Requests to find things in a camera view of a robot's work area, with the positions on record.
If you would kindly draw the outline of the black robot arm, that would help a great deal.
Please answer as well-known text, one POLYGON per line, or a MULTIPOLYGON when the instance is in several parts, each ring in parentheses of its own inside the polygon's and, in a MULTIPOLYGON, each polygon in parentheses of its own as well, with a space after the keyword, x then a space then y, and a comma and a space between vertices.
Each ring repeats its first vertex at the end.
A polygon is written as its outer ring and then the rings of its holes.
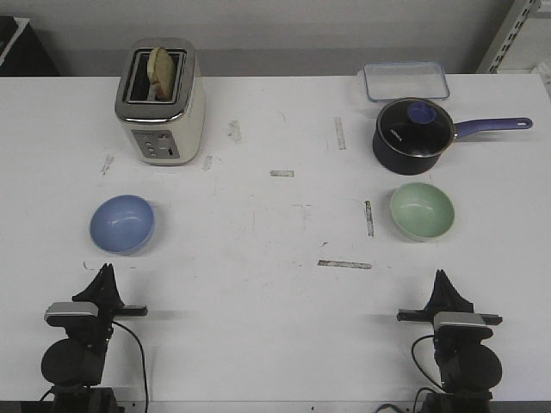
POLYGON ((488 412, 491 389, 503 375, 498 356, 482 342, 503 322, 497 314, 477 313, 455 289, 445 271, 436 271, 429 301, 420 310, 400 309, 400 322, 429 323, 428 336, 440 373, 439 388, 426 395, 422 412, 488 412))
POLYGON ((125 305, 112 264, 103 264, 93 281, 70 301, 54 302, 44 320, 65 330, 66 338, 52 344, 41 360, 41 373, 52 384, 51 412, 123 412, 115 391, 101 387, 108 344, 118 317, 144 317, 145 305, 125 305))

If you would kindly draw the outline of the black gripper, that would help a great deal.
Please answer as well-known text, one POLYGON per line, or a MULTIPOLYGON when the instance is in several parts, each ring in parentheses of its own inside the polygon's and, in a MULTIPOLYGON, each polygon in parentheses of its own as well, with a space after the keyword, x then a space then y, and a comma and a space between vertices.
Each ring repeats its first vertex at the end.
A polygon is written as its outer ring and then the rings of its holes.
POLYGON ((115 279, 115 270, 110 263, 104 263, 94 280, 84 289, 85 299, 99 299, 102 296, 104 279, 108 295, 107 304, 89 301, 67 303, 68 321, 65 333, 85 347, 106 347, 113 335, 113 323, 118 317, 145 317, 146 305, 125 305, 121 299, 115 279))
POLYGON ((473 303, 458 293, 441 269, 436 271, 433 291, 425 308, 399 309, 396 318, 399 322, 431 324, 436 341, 452 344, 480 343, 493 335, 492 327, 503 322, 498 314, 476 312, 473 303))

